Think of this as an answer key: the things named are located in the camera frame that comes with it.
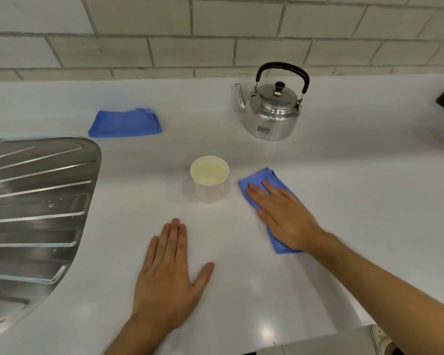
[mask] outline paper cup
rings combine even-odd
[[[222,198],[228,176],[227,162],[216,156],[198,158],[191,165],[197,196],[204,203],[214,203]]]

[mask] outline kettle lid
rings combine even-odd
[[[272,107],[295,107],[298,103],[296,93],[287,88],[283,82],[263,85],[257,89],[256,95],[260,101]]]

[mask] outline aluminum kettle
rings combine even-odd
[[[295,73],[304,80],[301,98],[283,82],[258,88],[261,73],[268,69],[282,69]],[[257,72],[257,82],[250,97],[245,101],[239,88],[240,106],[243,108],[243,125],[251,134],[269,141],[287,138],[293,132],[301,113],[302,97],[309,87],[309,75],[302,68],[284,62],[265,63]]]

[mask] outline blue cloth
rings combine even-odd
[[[160,120],[149,108],[137,108],[128,112],[99,111],[90,127],[89,137],[147,136],[162,131]]]
[[[265,191],[267,191],[265,186],[261,183],[264,180],[267,180],[268,182],[270,182],[273,186],[275,186],[277,188],[278,187],[284,188],[287,191],[289,191],[291,194],[293,194],[293,192],[291,192],[291,190],[286,185],[284,185],[284,183],[282,181],[280,181],[278,179],[276,174],[270,168],[264,168],[261,171],[256,172],[247,178],[239,180],[239,187],[240,187],[240,190],[242,191],[243,196],[245,197],[245,199],[247,199],[247,201],[255,209],[259,209],[260,207],[247,195],[247,193],[245,192],[245,189],[248,188],[249,183],[253,183],[253,184],[259,186],[261,189],[264,189]],[[276,240],[276,238],[271,233],[271,230],[269,227],[266,227],[266,229],[268,230],[268,236],[270,237],[271,244],[273,245],[273,248],[275,249],[275,251],[278,254],[300,253],[301,252],[299,250],[292,250],[292,249],[288,248],[286,245],[284,245],[280,241]]]

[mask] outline kettle handle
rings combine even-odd
[[[305,70],[303,70],[301,67],[291,65],[290,63],[285,62],[268,62],[265,63],[263,66],[261,66],[257,72],[257,77],[255,81],[258,83],[261,78],[261,73],[268,69],[282,69],[286,71],[291,71],[293,73],[296,73],[296,75],[300,76],[304,80],[304,88],[302,89],[302,94],[304,95],[308,91],[309,87],[309,75]]]

